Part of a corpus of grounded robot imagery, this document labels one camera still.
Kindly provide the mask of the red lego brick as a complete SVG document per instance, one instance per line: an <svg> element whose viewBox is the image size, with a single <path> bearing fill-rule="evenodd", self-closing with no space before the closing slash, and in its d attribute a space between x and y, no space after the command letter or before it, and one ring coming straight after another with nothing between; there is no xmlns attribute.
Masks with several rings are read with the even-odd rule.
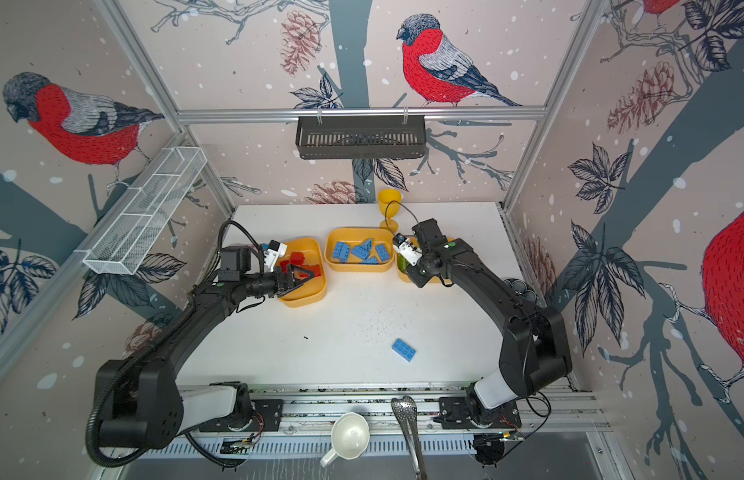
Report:
<svg viewBox="0 0 744 480"><path fill-rule="evenodd" d="M292 252L290 255L290 263L297 266L302 266L305 263L305 255L303 252Z"/></svg>

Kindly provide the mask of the blue lego brick upturned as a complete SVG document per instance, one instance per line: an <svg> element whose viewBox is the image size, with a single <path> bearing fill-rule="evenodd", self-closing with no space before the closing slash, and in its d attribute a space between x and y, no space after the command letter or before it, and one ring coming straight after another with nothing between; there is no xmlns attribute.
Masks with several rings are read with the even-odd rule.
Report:
<svg viewBox="0 0 744 480"><path fill-rule="evenodd" d="M346 263L351 253L351 246L345 242L336 242L332 249L332 260Z"/></svg>

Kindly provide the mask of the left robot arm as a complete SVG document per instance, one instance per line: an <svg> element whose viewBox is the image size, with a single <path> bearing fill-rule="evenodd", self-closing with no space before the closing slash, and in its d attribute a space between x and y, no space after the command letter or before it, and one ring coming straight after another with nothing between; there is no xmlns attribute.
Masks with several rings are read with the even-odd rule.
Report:
<svg viewBox="0 0 744 480"><path fill-rule="evenodd" d="M150 450L167 447L183 435L204 458L222 469L240 461L215 456L193 437L193 431L221 421L233 428L255 426L249 444L258 441L266 421L256 410L247 384L216 382L182 391L176 378L191 354L212 330L234 313L268 298L282 298L316 276L301 265L281 269L265 259L251 234L246 245L217 244L202 282L189 303L147 345L124 360L110 360L96 374L94 401L84 441L87 455L98 466L127 465Z"/></svg>

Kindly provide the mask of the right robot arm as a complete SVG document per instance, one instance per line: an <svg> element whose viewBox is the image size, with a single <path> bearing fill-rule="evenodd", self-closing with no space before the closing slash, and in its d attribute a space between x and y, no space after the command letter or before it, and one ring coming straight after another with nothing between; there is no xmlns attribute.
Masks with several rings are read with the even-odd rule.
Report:
<svg viewBox="0 0 744 480"><path fill-rule="evenodd" d="M445 287L467 293L502 335L498 367L466 390L470 419L480 427L493 423L501 409L529 398L569 375L573 362L565 322L559 311L540 307L493 273L463 239L448 239L435 219L412 227L417 240L393 236L395 252L406 261L405 273L422 288L434 277Z"/></svg>

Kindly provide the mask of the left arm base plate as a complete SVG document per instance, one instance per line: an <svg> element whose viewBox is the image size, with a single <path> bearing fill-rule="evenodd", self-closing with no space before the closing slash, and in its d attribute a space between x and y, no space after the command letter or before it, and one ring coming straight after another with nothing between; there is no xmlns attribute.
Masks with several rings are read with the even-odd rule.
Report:
<svg viewBox="0 0 744 480"><path fill-rule="evenodd" d="M251 415L247 419L233 413L205 422L199 430L203 433L277 432L283 407L284 401L281 399L255 399L251 401Z"/></svg>

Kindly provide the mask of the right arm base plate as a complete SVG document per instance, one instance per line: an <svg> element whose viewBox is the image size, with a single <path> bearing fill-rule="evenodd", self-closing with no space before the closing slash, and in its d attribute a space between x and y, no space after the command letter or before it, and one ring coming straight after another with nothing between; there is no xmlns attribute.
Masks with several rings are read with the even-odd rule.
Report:
<svg viewBox="0 0 744 480"><path fill-rule="evenodd" d="M433 421L446 430L521 428L515 402L486 409L478 400L468 397L440 397Z"/></svg>

